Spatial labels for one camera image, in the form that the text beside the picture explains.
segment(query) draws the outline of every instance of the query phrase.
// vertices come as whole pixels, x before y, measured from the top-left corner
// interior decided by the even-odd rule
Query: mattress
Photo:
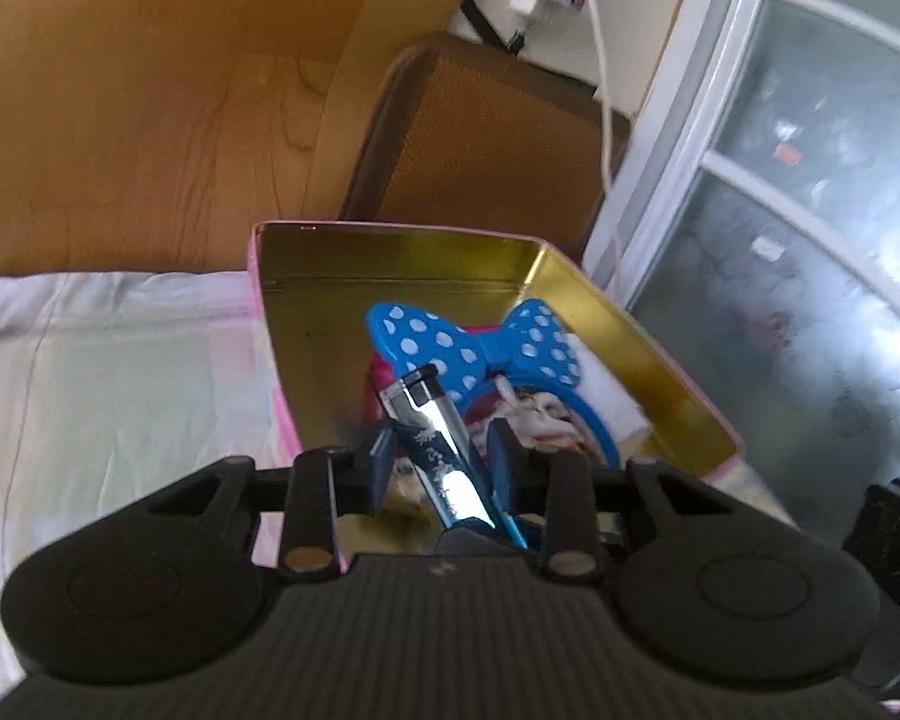
[[[41,546],[229,454],[288,461],[246,274],[0,279],[0,591]],[[0,625],[0,695],[21,678]]]

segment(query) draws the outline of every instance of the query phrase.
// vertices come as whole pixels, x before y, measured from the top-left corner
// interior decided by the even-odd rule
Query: wall
[[[520,25],[519,18],[509,10],[509,0],[476,1],[504,40],[509,40]],[[600,0],[607,35],[610,99],[615,108],[629,116],[640,109],[676,6],[677,0]],[[451,31],[476,39],[461,14],[453,19]],[[583,13],[559,10],[549,23],[533,25],[520,56],[592,84],[599,82],[586,9]]]

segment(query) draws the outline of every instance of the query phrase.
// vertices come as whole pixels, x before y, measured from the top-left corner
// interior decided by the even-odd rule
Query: white cable
[[[586,0],[590,11],[590,25],[593,28],[593,42],[597,47],[597,67],[600,71],[600,105],[602,128],[602,148],[600,152],[600,175],[604,180],[604,202],[610,202],[610,190],[613,188],[613,175],[610,170],[610,154],[613,151],[613,109],[610,105],[610,71],[607,69],[607,45],[604,42],[604,30],[600,23],[600,7],[597,0]],[[614,302],[619,302],[618,287],[620,274],[620,217],[621,210],[610,214],[610,241],[613,247],[613,272],[607,284],[607,294]]]

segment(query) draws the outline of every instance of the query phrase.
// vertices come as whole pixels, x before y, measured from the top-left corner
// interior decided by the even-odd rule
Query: wooden furniture
[[[0,0],[0,274],[242,268],[338,215],[391,60],[460,0]]]
[[[614,114],[613,170],[628,138]],[[389,72],[343,218],[531,235],[578,260],[600,209],[601,143],[592,90],[433,35]]]

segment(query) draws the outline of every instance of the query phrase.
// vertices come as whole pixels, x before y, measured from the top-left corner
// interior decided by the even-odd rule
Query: screw
[[[586,552],[578,552],[575,549],[557,552],[551,557],[547,565],[554,574],[562,577],[582,577],[592,573],[597,568],[594,557]]]
[[[333,562],[333,555],[319,547],[295,547],[283,556],[288,569],[298,574],[322,571]]]

